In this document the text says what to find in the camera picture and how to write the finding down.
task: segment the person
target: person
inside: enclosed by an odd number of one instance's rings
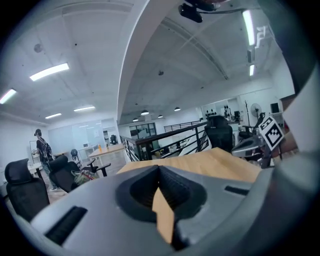
[[[34,136],[37,137],[36,152],[34,154],[39,154],[42,168],[46,175],[48,175],[49,177],[50,169],[48,162],[53,160],[51,148],[49,144],[45,141],[45,139],[42,138],[42,133],[40,129],[35,130]],[[50,191],[55,191],[57,189],[57,185],[50,178],[49,180],[51,183]]]

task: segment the window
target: window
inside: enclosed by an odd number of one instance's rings
[[[143,139],[153,135],[157,135],[155,123],[146,123],[135,126],[130,126],[132,139]]]

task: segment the fan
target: fan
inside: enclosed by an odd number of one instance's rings
[[[256,118],[259,117],[259,112],[260,112],[260,113],[262,112],[260,105],[257,104],[257,103],[253,103],[253,104],[251,105],[250,111],[251,111],[251,114],[252,114],[254,117],[256,117]]]

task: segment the white ceiling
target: white ceiling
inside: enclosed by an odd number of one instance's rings
[[[43,123],[74,118],[74,109],[95,106],[95,111],[116,111],[115,73],[122,27],[135,0],[52,0],[28,17],[12,33],[2,52],[0,95],[18,93],[0,113]],[[34,46],[43,51],[36,53]],[[69,70],[32,81],[44,69],[68,63]],[[45,119],[56,113],[61,116]]]
[[[257,7],[254,0],[231,0],[218,11],[254,7]],[[252,10],[251,15],[255,28],[268,25],[261,10]],[[223,80],[236,81],[238,77],[249,76],[249,44],[241,12],[202,14],[202,17],[200,24],[182,17],[178,5],[168,13],[138,62],[120,124],[132,123],[144,109],[156,119],[159,114],[173,111],[175,102],[190,92],[202,87],[205,90],[209,85],[219,86]],[[279,54],[277,44],[267,31],[259,49],[255,50],[255,74],[267,73]]]

